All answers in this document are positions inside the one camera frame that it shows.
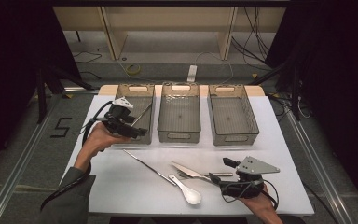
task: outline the transparent storage bin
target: transparent storage bin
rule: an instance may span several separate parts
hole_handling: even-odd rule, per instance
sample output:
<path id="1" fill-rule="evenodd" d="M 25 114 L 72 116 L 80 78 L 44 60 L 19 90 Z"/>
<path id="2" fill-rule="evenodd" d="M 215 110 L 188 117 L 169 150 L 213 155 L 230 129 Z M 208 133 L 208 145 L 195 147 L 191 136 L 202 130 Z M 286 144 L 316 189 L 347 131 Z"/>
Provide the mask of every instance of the transparent storage bin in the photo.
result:
<path id="1" fill-rule="evenodd" d="M 215 146 L 254 143 L 259 130 L 243 85 L 210 85 L 208 107 Z"/>
<path id="2" fill-rule="evenodd" d="M 194 83 L 164 83 L 158 115 L 162 143 L 198 143 L 200 140 L 200 88 Z"/>
<path id="3" fill-rule="evenodd" d="M 131 144 L 151 144 L 153 130 L 153 115 L 155 103 L 155 86 L 152 84 L 121 84 L 118 85 L 116 99 L 121 97 L 133 105 L 130 108 L 130 116 L 135 120 L 144 113 L 141 118 L 133 125 L 134 128 L 147 129 L 145 136 L 138 136 L 131 139 Z"/>

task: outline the spoon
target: spoon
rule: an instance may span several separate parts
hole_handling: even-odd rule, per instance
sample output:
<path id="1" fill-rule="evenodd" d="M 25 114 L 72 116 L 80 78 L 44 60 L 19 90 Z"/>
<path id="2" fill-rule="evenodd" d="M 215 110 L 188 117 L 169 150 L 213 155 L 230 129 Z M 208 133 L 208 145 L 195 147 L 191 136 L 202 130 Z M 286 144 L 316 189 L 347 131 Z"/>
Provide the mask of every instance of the spoon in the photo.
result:
<path id="1" fill-rule="evenodd" d="M 175 182 L 175 184 L 177 186 L 179 186 L 179 188 L 182 190 L 183 195 L 186 198 L 186 201 L 190 204 L 197 204 L 201 201 L 201 195 L 196 192 L 195 190 L 186 187 L 184 184 L 182 184 L 182 182 L 180 182 L 180 180 L 178 180 L 178 178 L 176 178 L 175 175 L 168 175 L 168 177 Z"/>

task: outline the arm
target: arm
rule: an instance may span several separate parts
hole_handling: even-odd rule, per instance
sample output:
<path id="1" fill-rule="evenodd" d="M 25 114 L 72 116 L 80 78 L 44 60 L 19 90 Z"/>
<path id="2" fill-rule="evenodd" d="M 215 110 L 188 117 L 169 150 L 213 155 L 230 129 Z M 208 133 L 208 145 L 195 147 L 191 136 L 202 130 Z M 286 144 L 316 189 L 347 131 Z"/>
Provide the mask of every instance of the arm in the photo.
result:
<path id="1" fill-rule="evenodd" d="M 257 197 L 251 199 L 239 198 L 257 217 L 266 224 L 282 224 L 281 219 L 275 212 L 271 200 L 266 195 L 260 193 Z"/>
<path id="2" fill-rule="evenodd" d="M 65 174 L 60 188 L 81 177 L 89 167 L 92 157 L 100 150 L 129 140 L 130 138 L 113 136 L 102 123 L 97 123 L 80 149 L 75 165 Z M 82 183 L 48 202 L 41 211 L 37 223 L 87 223 L 89 196 L 94 180 L 95 175 L 87 176 Z"/>

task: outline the white table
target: white table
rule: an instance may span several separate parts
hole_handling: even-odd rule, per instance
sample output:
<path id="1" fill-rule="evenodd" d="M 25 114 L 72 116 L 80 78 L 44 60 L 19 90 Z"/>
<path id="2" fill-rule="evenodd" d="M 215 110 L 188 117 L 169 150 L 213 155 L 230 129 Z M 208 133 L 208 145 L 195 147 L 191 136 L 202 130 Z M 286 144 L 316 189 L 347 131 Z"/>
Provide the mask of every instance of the white table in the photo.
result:
<path id="1" fill-rule="evenodd" d="M 92 175 L 97 175 L 89 198 L 89 211 L 107 216 L 197 216 L 238 217 L 252 212 L 240 202 L 226 203 L 220 189 L 198 179 L 182 182 L 197 190 L 202 200 L 197 205 L 186 202 L 181 190 L 147 169 L 121 149 L 168 176 L 176 170 L 170 161 L 187 166 L 200 173 L 232 172 L 234 169 L 223 164 L 223 158 L 242 161 L 246 156 L 255 157 L 281 169 L 277 174 L 263 175 L 278 191 L 279 214 L 309 216 L 314 214 L 310 200 L 301 184 L 296 167 L 283 139 L 281 129 L 266 96 L 249 97 L 255 113 L 260 134 L 252 146 L 216 147 L 213 145 L 211 123 L 206 95 L 200 97 L 201 133 L 198 144 L 168 144 L 158 140 L 158 112 L 160 93 L 157 91 L 151 145 L 114 145 L 92 160 Z M 95 96 L 85 123 L 107 101 L 115 96 Z M 66 169 L 75 162 L 81 148 L 82 135 Z M 236 181 L 237 175 L 224 180 Z M 268 186 L 272 197 L 274 190 Z"/>

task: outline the floor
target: floor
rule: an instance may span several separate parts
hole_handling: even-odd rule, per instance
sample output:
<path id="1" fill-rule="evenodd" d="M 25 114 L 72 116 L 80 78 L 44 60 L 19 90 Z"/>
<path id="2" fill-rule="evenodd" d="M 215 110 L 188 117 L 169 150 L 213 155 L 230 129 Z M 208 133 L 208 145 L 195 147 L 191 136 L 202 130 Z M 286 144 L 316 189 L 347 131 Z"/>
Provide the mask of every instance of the floor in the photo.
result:
<path id="1" fill-rule="evenodd" d="M 76 32 L 64 33 L 71 51 L 74 55 L 78 54 L 75 60 L 83 79 L 94 86 L 118 84 L 123 80 L 142 82 L 142 78 L 183 81 L 186 80 L 191 64 L 198 66 L 196 79 L 201 82 L 207 82 L 213 74 L 218 83 L 225 80 L 228 80 L 227 83 L 248 83 L 255 75 L 262 76 L 267 72 L 265 69 L 269 69 L 257 60 L 247 58 L 245 61 L 242 54 L 232 46 L 228 60 L 221 61 L 214 33 L 129 33 L 118 61 L 110 58 L 103 33 L 79 32 L 81 42 L 78 42 Z M 248 34 L 234 36 L 244 43 Z M 262 36 L 266 45 L 270 46 L 274 34 Z M 248 48 L 262 57 L 254 38 L 250 40 Z M 137 77 L 127 77 L 120 64 L 140 64 L 141 73 Z M 275 81 L 276 77 L 262 84 L 265 93 L 275 93 Z M 76 89 L 68 81 L 63 84 L 67 88 Z M 17 131 L 8 139 L 7 148 L 0 153 L 0 192 L 13 177 L 12 171 L 19 167 L 17 162 L 26 161 L 18 173 L 14 188 L 1 206 L 0 223 L 34 223 L 38 206 L 57 188 L 63 175 L 93 94 L 95 92 L 72 91 L 63 97 L 48 95 L 51 114 L 50 120 L 43 127 L 36 125 L 37 101 L 30 101 Z M 287 96 L 285 92 L 281 92 L 281 95 Z M 312 114 L 306 118 L 309 110 L 305 108 L 298 122 L 281 104 L 274 100 L 271 100 L 271 104 L 315 210 L 315 215 L 302 219 L 310 224 L 335 223 L 328 213 L 330 210 L 337 216 L 339 223 L 358 223 L 358 191 L 331 152 L 317 118 Z M 69 127 L 69 131 L 65 137 L 53 138 L 53 135 L 63 135 L 62 131 L 55 129 L 58 121 Z M 37 144 L 28 145 L 29 139 L 34 139 Z M 109 223 L 109 217 L 90 215 L 89 223 Z M 248 223 L 260 221 L 248 217 Z"/>

